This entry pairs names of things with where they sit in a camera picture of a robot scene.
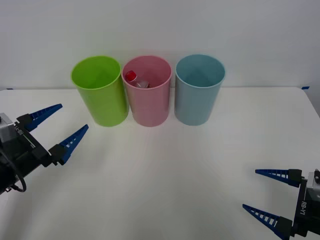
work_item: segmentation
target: white wall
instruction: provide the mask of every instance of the white wall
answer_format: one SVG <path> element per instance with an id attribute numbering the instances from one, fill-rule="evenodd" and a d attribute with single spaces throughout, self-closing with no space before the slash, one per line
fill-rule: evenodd
<path id="1" fill-rule="evenodd" d="M 320 78 L 319 0 L 2 0 L 0 87 L 73 87 L 92 55 L 140 54 L 174 67 L 220 59 L 224 86 L 300 86 Z"/>

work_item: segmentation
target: red object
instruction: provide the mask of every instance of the red object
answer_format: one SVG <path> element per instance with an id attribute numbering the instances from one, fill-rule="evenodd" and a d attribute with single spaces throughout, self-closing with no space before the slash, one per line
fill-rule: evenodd
<path id="1" fill-rule="evenodd" d="M 134 71 L 128 71 L 125 74 L 125 79 L 127 79 L 128 82 L 132 82 L 133 80 L 135 80 L 137 78 L 137 74 Z"/>

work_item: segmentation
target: black wire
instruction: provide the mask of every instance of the black wire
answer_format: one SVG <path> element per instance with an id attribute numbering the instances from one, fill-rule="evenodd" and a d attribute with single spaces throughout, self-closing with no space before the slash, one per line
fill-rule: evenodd
<path id="1" fill-rule="evenodd" d="M 22 189 L 15 184 L 13 184 L 10 187 L 18 192 L 24 193 L 27 190 L 27 184 L 25 182 L 24 176 L 22 176 L 21 172 L 16 168 L 16 165 L 7 157 L 7 155 L 4 153 L 4 151 L 1 148 L 0 148 L 0 154 L 2 154 L 5 160 L 9 163 L 10 167 L 13 169 L 14 173 L 18 176 L 18 179 L 22 184 Z"/>

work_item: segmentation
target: transparent plastic bottle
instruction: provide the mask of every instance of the transparent plastic bottle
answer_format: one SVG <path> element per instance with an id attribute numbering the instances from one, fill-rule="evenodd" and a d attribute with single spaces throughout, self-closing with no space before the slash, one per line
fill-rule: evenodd
<path id="1" fill-rule="evenodd" d="M 131 84 L 132 86 L 135 86 L 135 87 L 140 88 L 140 89 L 148 89 L 148 88 L 150 88 L 149 82 L 144 80 L 141 77 L 138 77 L 137 74 L 132 70 L 128 71 L 125 74 L 124 77 L 125 77 L 125 80 L 129 84 Z"/>

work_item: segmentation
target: tabletop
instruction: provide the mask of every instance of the tabletop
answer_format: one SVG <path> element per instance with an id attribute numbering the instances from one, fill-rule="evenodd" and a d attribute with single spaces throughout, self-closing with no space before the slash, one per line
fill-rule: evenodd
<path id="1" fill-rule="evenodd" d="M 242 204 L 293 220 L 298 188 L 255 169 L 320 168 L 320 119 L 295 87 L 221 88 L 207 123 L 174 115 L 156 127 L 132 114 L 94 123 L 75 89 L 0 91 L 11 120 L 63 108 L 32 135 L 48 150 L 85 124 L 64 166 L 38 167 L 27 191 L 0 195 L 3 240 L 276 240 Z M 306 238 L 319 236 L 309 232 Z"/>

